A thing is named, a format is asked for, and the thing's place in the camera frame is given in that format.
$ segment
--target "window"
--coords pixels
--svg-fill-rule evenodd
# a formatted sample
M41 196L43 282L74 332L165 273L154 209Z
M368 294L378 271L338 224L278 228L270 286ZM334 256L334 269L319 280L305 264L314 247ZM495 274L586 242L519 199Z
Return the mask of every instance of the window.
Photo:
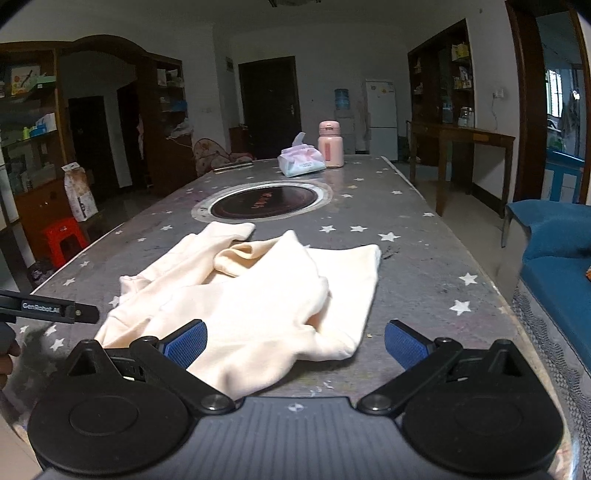
M562 116L562 77L560 72L546 71L546 108L548 115Z

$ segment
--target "white fabric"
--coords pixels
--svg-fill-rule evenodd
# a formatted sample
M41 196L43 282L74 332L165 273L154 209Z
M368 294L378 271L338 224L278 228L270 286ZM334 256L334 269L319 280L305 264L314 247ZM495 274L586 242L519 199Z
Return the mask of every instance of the white fabric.
M96 339L123 348L198 318L205 351L189 372L236 399L273 385L297 359L340 360L361 341L378 280L376 245L307 249L293 231L244 241L251 223L212 222L135 277Z

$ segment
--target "bottle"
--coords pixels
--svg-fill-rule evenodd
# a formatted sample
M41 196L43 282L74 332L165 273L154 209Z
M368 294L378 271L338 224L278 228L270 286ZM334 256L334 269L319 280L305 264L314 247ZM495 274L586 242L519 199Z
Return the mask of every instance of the bottle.
M324 155L326 168L341 168L343 159L343 138L340 136L340 124L328 120L322 122L319 128L318 150Z

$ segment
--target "power cord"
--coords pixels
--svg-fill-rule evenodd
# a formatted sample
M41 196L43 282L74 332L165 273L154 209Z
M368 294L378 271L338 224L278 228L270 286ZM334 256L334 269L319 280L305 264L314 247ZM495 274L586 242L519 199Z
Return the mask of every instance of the power cord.
M499 131L499 119L496 116L496 112L495 112L495 94L492 94L492 104L491 104L491 111L492 111L492 116L495 117L495 132Z

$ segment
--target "refrigerator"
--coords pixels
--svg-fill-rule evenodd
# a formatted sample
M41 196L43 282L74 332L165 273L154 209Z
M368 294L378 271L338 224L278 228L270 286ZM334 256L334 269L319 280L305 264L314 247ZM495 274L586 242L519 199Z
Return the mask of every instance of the refrigerator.
M367 143L369 154L398 161L398 116L392 80L365 80Z

